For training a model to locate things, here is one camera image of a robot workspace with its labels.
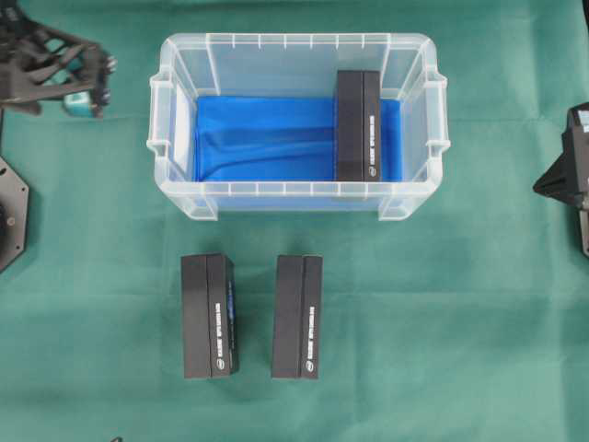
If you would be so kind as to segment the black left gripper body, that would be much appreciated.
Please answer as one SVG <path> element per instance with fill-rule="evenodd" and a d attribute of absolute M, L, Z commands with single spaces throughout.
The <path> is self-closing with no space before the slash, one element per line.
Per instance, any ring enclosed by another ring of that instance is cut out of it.
<path fill-rule="evenodd" d="M 100 118 L 110 104 L 115 58 L 99 43 L 41 27 L 27 36 L 1 28 L 1 108 L 31 115 L 59 101 L 73 117 Z"/>

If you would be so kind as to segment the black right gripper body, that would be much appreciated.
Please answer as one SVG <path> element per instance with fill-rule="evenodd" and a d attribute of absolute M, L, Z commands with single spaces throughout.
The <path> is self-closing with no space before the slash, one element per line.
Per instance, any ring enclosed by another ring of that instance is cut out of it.
<path fill-rule="evenodd" d="M 588 105 L 567 112 L 562 153 L 536 181 L 533 190 L 562 203 L 588 202 Z"/>

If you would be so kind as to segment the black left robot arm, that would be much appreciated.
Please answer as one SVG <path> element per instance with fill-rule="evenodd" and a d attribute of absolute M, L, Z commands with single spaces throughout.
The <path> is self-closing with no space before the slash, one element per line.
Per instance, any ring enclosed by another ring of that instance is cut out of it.
<path fill-rule="evenodd" d="M 99 43 L 30 19 L 16 1 L 1 3 L 2 110 L 39 115 L 43 101 L 60 101 L 71 116 L 100 118 L 116 64 Z"/>

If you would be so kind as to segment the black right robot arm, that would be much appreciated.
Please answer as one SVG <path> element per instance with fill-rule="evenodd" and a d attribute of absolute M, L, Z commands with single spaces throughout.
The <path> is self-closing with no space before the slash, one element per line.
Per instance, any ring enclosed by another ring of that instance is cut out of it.
<path fill-rule="evenodd" d="M 536 181 L 533 190 L 574 207 L 579 216 L 581 248 L 588 256 L 588 103 L 567 112 L 562 153 Z"/>

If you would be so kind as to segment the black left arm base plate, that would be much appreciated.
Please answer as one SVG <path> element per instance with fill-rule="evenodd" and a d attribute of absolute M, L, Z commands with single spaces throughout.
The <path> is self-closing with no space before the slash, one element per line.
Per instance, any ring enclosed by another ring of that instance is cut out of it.
<path fill-rule="evenodd" d="M 3 158 L 0 163 L 0 269 L 3 272 L 26 248 L 29 186 Z"/>

